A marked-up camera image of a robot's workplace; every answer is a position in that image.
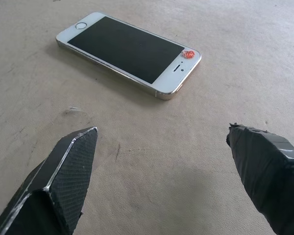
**red sticker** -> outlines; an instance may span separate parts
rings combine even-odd
[[[195,56],[195,52],[193,52],[192,50],[184,50],[182,51],[182,56],[186,59],[192,59]]]

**silver phone frame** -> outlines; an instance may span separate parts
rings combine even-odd
[[[82,50],[78,49],[77,47],[74,47],[74,46],[68,44],[68,41],[69,41],[69,40],[67,40],[67,42],[65,42],[65,41],[61,41],[61,40],[59,39],[59,38],[60,38],[59,35],[63,34],[66,30],[69,30],[70,28],[75,27],[78,23],[82,23],[82,22],[84,22],[83,20],[86,19],[87,17],[90,17],[90,15],[92,15],[92,14],[102,14],[104,17],[109,17],[109,18],[114,19],[114,20],[116,20],[116,21],[119,21],[119,22],[121,22],[121,23],[123,23],[123,24],[126,24],[126,25],[129,25],[129,26],[131,26],[131,27],[137,28],[137,29],[139,29],[139,30],[141,30],[141,31],[144,31],[144,32],[146,32],[146,33],[149,33],[149,34],[151,34],[151,35],[154,35],[154,36],[156,36],[156,37],[159,37],[159,38],[161,38],[161,39],[164,39],[164,40],[166,40],[166,41],[169,41],[169,42],[171,42],[171,43],[177,44],[177,45],[179,45],[179,46],[181,46],[181,47],[184,47],[184,50],[193,50],[193,51],[196,53],[196,58],[195,58],[196,60],[194,61],[193,65],[192,65],[190,68],[188,68],[189,70],[187,71],[187,73],[185,73],[184,77],[181,76],[182,79],[179,81],[179,83],[178,83],[177,85],[174,85],[174,90],[172,90],[172,91],[170,91],[170,92],[161,92],[161,91],[159,91],[158,89],[152,87],[152,85],[151,85],[150,83],[145,82],[145,81],[140,81],[140,80],[139,80],[140,78],[136,78],[136,77],[133,76],[132,74],[127,73],[127,72],[125,72],[125,71],[123,71],[123,70],[121,70],[121,69],[119,69],[119,68],[117,68],[117,67],[115,67],[115,66],[113,66],[113,65],[111,65],[111,64],[109,64],[109,63],[107,63],[107,62],[105,62],[105,61],[103,61],[103,60],[101,60],[101,59],[99,59],[99,58],[97,58],[97,57],[95,57],[95,56],[93,56],[93,55],[91,55],[91,54],[88,54],[88,53],[85,52],[85,51],[82,51]],[[198,65],[198,63],[201,61],[201,54],[200,54],[197,50],[191,49],[191,48],[189,48],[189,47],[186,47],[186,46],[184,46],[184,45],[182,45],[182,44],[179,44],[179,43],[174,42],[174,41],[172,41],[172,40],[169,40],[169,39],[167,39],[167,38],[161,37],[161,36],[159,36],[159,35],[157,35],[157,34],[154,34],[154,33],[148,32],[148,31],[146,31],[146,30],[144,30],[144,29],[141,29],[141,28],[136,27],[136,26],[134,26],[134,25],[131,25],[131,24],[129,24],[129,23],[126,23],[126,22],[123,22],[123,21],[121,21],[121,20],[115,19],[115,18],[113,18],[113,17],[111,17],[111,16],[108,16],[108,15],[106,15],[106,14],[104,14],[104,13],[101,13],[101,12],[94,12],[94,13],[91,13],[91,14],[89,14],[88,16],[86,16],[86,17],[84,17],[83,19],[81,19],[81,20],[79,20],[78,22],[76,22],[75,24],[71,25],[69,28],[65,29],[64,31],[62,31],[61,33],[59,33],[59,34],[57,35],[57,37],[56,37],[56,41],[57,41],[57,43],[58,43],[58,45],[59,45],[60,47],[63,47],[63,48],[69,49],[69,50],[75,52],[76,54],[78,54],[78,55],[80,55],[80,56],[83,56],[83,57],[89,59],[89,60],[92,61],[92,62],[95,62],[95,63],[97,63],[97,64],[100,64],[100,65],[103,65],[103,66],[109,68],[110,70],[112,70],[112,71],[114,71],[114,72],[116,72],[116,73],[122,75],[123,77],[128,78],[129,81],[132,81],[132,82],[134,82],[134,83],[140,85],[141,88],[144,88],[144,90],[146,90],[146,91],[152,93],[153,95],[155,95],[155,97],[157,97],[157,98],[159,98],[159,99],[164,99],[164,100],[168,100],[168,99],[171,99],[172,97],[174,97],[174,95],[178,92],[178,90],[183,86],[183,83],[184,83],[184,81],[188,78],[189,74],[193,71],[193,69],[194,69],[194,68]],[[178,56],[172,61],[172,63],[171,63],[169,66],[172,66],[172,64],[174,63],[174,61],[175,61],[176,59],[179,59],[179,60],[187,60],[187,59],[183,58],[182,56],[178,55]]]

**gray floor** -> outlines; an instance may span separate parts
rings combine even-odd
[[[177,97],[57,47],[94,11],[202,52]],[[229,122],[294,144],[294,0],[0,0],[0,213],[60,137],[96,125],[75,235],[272,235],[225,143]]]

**white smartphone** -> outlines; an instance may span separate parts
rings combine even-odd
[[[59,33],[57,43],[171,99],[200,62],[198,51],[94,12]]]

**concrete floor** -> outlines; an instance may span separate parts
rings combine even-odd
[[[94,11],[198,49],[200,66],[161,101],[58,48]],[[59,138],[95,125],[75,235],[272,235],[225,143],[229,122],[294,144],[294,0],[0,0],[0,213]]]

